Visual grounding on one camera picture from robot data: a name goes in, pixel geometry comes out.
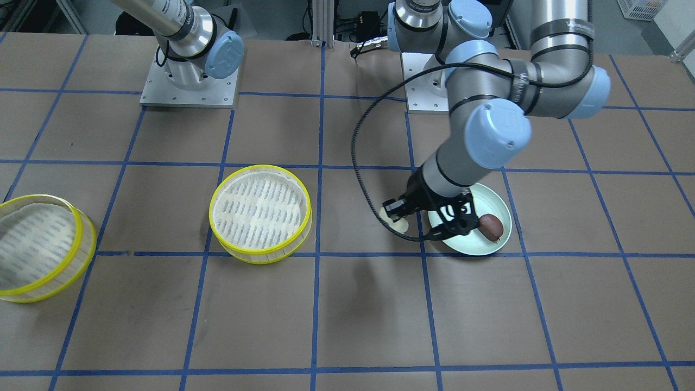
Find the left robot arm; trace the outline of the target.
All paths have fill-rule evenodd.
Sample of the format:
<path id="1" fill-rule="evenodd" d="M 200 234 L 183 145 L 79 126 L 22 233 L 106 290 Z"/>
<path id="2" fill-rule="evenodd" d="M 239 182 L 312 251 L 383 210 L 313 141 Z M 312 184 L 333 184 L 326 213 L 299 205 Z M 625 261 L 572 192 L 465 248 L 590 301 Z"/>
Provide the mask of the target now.
<path id="1" fill-rule="evenodd" d="M 533 1 L 529 60 L 501 58 L 479 1 L 396 1 L 387 15 L 392 51 L 432 55 L 422 74 L 438 75 L 450 126 L 405 193 L 379 211 L 399 235 L 407 216 L 471 202 L 469 188 L 527 146 L 529 118 L 591 118 L 610 94 L 610 77 L 593 64 L 589 1 Z"/>

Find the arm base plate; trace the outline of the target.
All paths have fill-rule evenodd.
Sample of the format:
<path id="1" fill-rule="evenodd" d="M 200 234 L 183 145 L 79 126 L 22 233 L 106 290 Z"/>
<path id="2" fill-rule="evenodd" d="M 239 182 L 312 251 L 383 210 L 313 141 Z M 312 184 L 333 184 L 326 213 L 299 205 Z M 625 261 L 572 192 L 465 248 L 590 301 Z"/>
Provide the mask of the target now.
<path id="1" fill-rule="evenodd" d="M 402 53 L 403 79 L 429 70 L 439 62 L 433 54 Z M 444 72 L 439 70 L 410 81 L 405 86 L 407 111 L 414 114 L 444 115 L 448 112 Z"/>
<path id="2" fill-rule="evenodd" d="M 240 69 L 224 79 L 210 77 L 191 62 L 165 59 L 159 47 L 141 92 L 140 104 L 151 108 L 233 109 Z"/>

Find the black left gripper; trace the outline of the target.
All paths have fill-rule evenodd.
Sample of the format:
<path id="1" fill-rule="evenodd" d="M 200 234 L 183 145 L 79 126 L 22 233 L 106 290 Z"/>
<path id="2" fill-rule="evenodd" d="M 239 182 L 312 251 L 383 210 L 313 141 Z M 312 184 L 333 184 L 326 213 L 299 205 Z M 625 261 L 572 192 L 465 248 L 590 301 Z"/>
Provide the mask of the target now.
<path id="1" fill-rule="evenodd" d="M 441 223 L 422 237 L 410 237 L 397 230 L 398 223 L 420 211 L 433 211 Z M 453 197 L 444 197 L 429 188 L 424 169 L 417 169 L 407 181 L 406 191 L 397 199 L 384 202 L 384 222 L 387 229 L 408 241 L 444 241 L 466 236 L 478 228 L 474 199 L 471 191 L 461 190 Z"/>

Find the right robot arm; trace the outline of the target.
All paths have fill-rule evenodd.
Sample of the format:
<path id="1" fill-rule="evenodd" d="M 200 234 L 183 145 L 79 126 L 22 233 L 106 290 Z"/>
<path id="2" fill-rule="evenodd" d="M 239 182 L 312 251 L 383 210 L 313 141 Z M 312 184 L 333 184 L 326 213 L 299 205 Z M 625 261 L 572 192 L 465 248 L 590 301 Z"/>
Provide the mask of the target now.
<path id="1" fill-rule="evenodd" d="M 231 23 L 189 1 L 114 1 L 154 33 L 158 49 L 144 89 L 236 89 L 245 55 Z"/>

